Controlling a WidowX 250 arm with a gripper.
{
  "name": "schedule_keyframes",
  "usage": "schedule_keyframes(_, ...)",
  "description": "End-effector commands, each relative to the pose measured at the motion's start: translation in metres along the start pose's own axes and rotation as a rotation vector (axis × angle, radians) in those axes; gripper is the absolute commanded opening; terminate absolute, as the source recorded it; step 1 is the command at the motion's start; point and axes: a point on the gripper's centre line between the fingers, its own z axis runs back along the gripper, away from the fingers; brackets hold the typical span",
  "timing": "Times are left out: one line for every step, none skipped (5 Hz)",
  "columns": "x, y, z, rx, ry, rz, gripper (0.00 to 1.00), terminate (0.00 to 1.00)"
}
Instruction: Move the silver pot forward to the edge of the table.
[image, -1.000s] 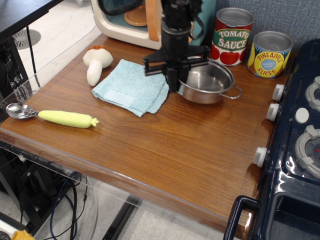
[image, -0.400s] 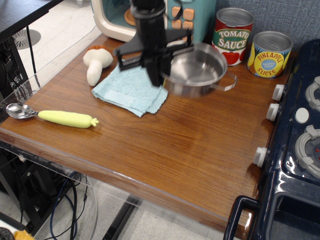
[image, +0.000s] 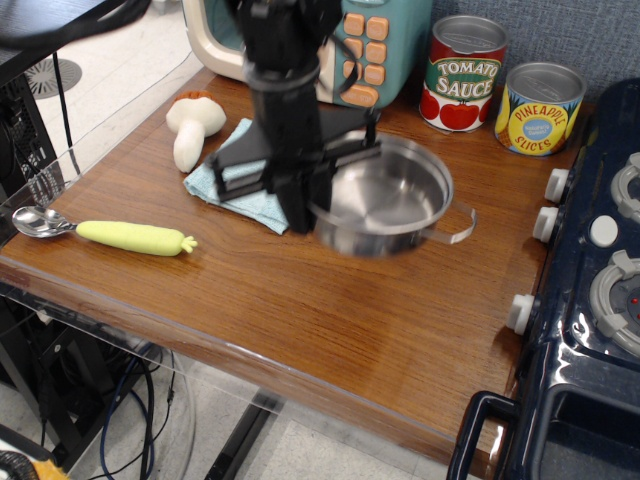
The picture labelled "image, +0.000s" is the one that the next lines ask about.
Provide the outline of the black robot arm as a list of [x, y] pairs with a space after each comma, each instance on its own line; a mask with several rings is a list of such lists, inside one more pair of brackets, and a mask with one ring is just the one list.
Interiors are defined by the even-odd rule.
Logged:
[[209, 155], [220, 200], [261, 190], [277, 197], [289, 227], [307, 234], [315, 209], [331, 204], [338, 160], [376, 148], [373, 108], [323, 109], [317, 100], [319, 49], [339, 48], [338, 1], [232, 1], [244, 41], [254, 119], [235, 142]]

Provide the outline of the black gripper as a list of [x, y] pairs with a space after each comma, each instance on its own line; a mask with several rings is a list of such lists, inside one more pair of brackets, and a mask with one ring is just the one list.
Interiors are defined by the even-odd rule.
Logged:
[[249, 129], [205, 158], [218, 198], [275, 192], [289, 228], [308, 234], [315, 211], [330, 210], [335, 161], [376, 146], [381, 112], [326, 105], [313, 89], [253, 90], [251, 103]]

